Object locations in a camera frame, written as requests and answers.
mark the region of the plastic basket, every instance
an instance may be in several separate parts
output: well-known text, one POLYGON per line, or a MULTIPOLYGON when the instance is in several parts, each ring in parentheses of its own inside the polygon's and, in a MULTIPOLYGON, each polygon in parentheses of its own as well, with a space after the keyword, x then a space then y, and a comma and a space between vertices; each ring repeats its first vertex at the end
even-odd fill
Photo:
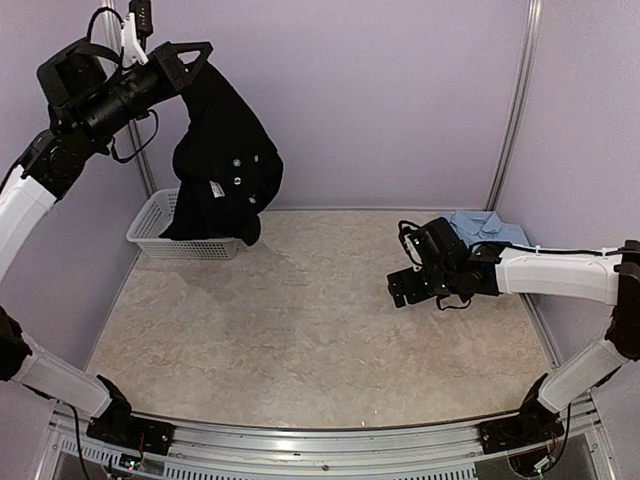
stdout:
POLYGON ((178 189, 154 193, 144 204, 129 227, 127 240, 137 244, 151 258, 199 258, 231 260, 236 256, 239 240, 213 238, 208 240, 174 241, 158 238, 171 224, 178 199, 178 189))

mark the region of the vertical metal post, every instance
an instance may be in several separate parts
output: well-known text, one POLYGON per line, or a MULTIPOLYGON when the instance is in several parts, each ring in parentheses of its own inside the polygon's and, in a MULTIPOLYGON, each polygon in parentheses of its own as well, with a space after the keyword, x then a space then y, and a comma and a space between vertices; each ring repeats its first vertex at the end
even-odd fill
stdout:
POLYGON ((495 210, 500 201, 500 196, 504 189, 511 157, 518 137, 520 121, 524 112, 524 104, 529 90, 529 81, 533 71, 533 60, 535 56, 536 44, 538 43, 538 31, 540 29, 540 15, 542 13, 542 0, 529 0, 529 16, 525 30, 524 45, 518 69, 518 80, 516 90, 511 102, 509 111, 509 121, 507 131, 502 141, 498 167, 493 177, 493 184, 489 192, 489 198, 485 205, 485 210, 495 210))
MULTIPOLYGON (((100 0, 101 7, 110 7, 114 10, 116 9, 114 0, 100 0)), ((105 13, 102 15, 104 20, 104 28, 107 39, 107 44, 110 48, 115 50, 116 52, 120 51, 120 30, 121 27, 118 24, 118 19, 115 18, 114 15, 110 15, 105 13)), ((138 124, 134 121, 129 122, 127 125, 127 131, 129 133, 129 137, 131 139, 131 144, 133 145, 134 150, 140 149, 142 146, 142 140, 140 137, 140 130, 138 129, 138 124)), ((144 188, 144 193, 149 198, 153 193, 158 189, 156 187, 156 182, 153 178, 153 173, 151 172, 151 167, 149 166, 149 161, 147 160, 147 154, 144 150, 142 150, 136 158, 134 159, 136 167, 138 169, 138 175, 140 176, 140 181, 142 182, 142 187, 144 188)))

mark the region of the black garment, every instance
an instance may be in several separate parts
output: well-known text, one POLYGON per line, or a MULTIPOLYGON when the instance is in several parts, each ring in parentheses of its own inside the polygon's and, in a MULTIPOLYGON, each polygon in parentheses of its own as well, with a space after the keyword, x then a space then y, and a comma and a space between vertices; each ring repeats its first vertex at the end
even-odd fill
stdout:
POLYGON ((172 240, 260 237, 258 213, 280 189, 284 166, 258 118, 231 84, 205 64, 182 92, 189 130, 173 154, 181 180, 173 223, 160 235, 172 240), (225 196, 215 198, 210 182, 225 196))

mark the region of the wall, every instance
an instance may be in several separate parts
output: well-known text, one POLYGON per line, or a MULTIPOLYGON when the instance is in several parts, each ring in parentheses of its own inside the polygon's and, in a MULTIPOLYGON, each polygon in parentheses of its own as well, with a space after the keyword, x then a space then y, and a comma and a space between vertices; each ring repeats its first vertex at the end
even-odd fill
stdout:
MULTIPOLYGON (((482 208, 527 8, 511 0, 191 0, 176 9, 154 0, 151 43, 211 41, 212 62, 285 161, 276 206, 482 208)), ((171 156, 188 118, 179 99, 159 113, 161 135, 148 151, 167 188, 177 185, 171 156)))
MULTIPOLYGON (((98 5, 3 3, 0 175, 48 126, 36 68, 85 34, 98 5)), ((44 347, 78 367, 87 361, 135 257, 124 233, 143 201, 133 165, 96 156, 38 225, 1 285, 0 304, 44 347)), ((18 385, 0 384, 0 478, 29 478, 25 472, 33 467, 51 409, 51 402, 18 385)))
MULTIPOLYGON (((531 89, 500 214, 550 247, 640 238, 640 3, 545 2, 531 89)), ((610 310, 545 298, 564 358, 609 323, 610 310)), ((594 394, 622 478, 640 471, 640 369, 594 394)))

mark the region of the folded blue shirt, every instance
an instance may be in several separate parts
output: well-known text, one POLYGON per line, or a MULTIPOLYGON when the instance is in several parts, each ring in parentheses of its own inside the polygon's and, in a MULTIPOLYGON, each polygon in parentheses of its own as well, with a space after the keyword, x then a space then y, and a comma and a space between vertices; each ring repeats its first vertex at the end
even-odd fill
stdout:
POLYGON ((519 225, 502 223, 496 212, 473 212, 458 210, 445 213, 441 217, 448 220, 458 236, 470 246, 477 242, 511 242, 529 246, 529 240, 519 225))

